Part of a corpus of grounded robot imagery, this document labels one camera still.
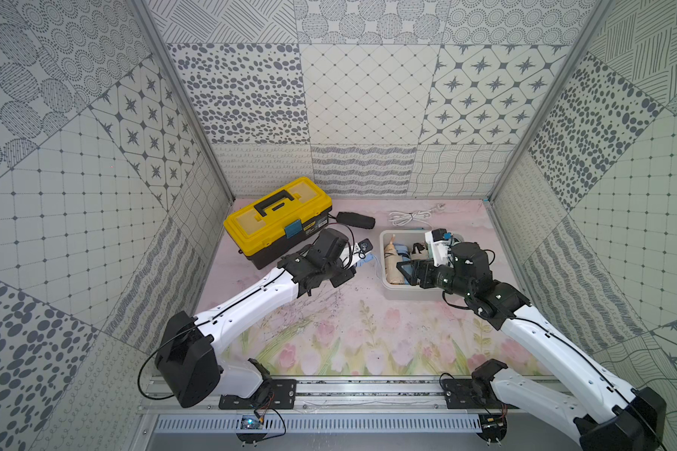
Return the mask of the white plastic storage box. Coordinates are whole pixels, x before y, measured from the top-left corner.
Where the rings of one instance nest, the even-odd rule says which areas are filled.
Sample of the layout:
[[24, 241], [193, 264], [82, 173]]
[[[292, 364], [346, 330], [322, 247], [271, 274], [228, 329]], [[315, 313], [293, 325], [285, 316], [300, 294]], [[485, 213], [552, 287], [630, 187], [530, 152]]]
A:
[[439, 301], [444, 295], [468, 295], [454, 280], [457, 257], [452, 248], [464, 238], [447, 229], [386, 230], [381, 281], [391, 301]]

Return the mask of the beige umbrella black stripes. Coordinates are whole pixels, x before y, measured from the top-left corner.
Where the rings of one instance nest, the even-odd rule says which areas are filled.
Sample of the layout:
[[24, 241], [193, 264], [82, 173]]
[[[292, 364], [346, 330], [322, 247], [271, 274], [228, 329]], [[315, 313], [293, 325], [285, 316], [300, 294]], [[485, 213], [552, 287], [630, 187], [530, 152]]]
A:
[[405, 278], [397, 267], [397, 264], [402, 263], [404, 258], [399, 254], [395, 246], [394, 236], [391, 237], [389, 243], [385, 246], [384, 259], [387, 283], [391, 285], [404, 285]]

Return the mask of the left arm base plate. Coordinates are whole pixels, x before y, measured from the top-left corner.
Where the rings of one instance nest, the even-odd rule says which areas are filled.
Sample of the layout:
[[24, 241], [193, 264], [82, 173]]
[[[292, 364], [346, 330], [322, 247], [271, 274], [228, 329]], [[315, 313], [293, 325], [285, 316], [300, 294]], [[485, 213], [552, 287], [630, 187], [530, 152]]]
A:
[[296, 379], [272, 379], [264, 381], [257, 392], [249, 398], [222, 396], [219, 409], [229, 410], [292, 410], [296, 398]]

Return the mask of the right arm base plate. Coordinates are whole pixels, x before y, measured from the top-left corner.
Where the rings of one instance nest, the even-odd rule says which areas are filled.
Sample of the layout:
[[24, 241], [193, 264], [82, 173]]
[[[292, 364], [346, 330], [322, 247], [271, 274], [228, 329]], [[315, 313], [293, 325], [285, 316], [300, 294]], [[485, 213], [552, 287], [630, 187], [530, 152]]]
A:
[[489, 388], [481, 388], [472, 379], [446, 378], [443, 374], [439, 386], [449, 410], [500, 411], [515, 408], [499, 401]]

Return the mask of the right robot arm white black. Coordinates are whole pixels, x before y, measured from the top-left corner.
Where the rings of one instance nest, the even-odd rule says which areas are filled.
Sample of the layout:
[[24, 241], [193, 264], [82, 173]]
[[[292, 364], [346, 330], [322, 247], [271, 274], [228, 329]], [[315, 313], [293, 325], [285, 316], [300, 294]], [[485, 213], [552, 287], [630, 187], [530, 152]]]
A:
[[637, 389], [581, 351], [514, 286], [496, 280], [490, 252], [475, 242], [431, 242], [430, 257], [399, 259], [394, 268], [411, 286], [459, 295], [465, 310], [509, 336], [568, 389], [562, 394], [496, 359], [471, 374], [471, 394], [530, 413], [584, 450], [662, 450], [667, 403]]

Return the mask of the periwinkle blue umbrella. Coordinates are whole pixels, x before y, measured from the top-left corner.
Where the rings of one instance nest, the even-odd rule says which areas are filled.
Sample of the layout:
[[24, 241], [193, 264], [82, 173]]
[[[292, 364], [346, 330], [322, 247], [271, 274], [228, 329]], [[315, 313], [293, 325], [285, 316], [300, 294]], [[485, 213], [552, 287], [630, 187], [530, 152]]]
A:
[[376, 266], [377, 259], [373, 253], [354, 253], [352, 265], [359, 268], [364, 265]]

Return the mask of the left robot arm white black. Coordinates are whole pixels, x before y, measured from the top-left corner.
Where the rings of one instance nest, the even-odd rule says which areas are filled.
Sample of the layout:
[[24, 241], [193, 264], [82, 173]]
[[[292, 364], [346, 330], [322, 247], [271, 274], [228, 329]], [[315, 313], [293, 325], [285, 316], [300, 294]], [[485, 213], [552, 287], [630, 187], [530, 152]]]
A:
[[258, 321], [323, 282], [337, 288], [352, 279], [372, 248], [368, 240], [351, 244], [340, 231], [324, 229], [312, 244], [283, 256], [264, 278], [227, 302], [193, 316], [175, 314], [152, 355], [171, 396], [183, 408], [214, 395], [247, 400], [253, 408], [269, 405], [275, 395], [270, 372], [255, 359], [229, 360], [224, 351]]

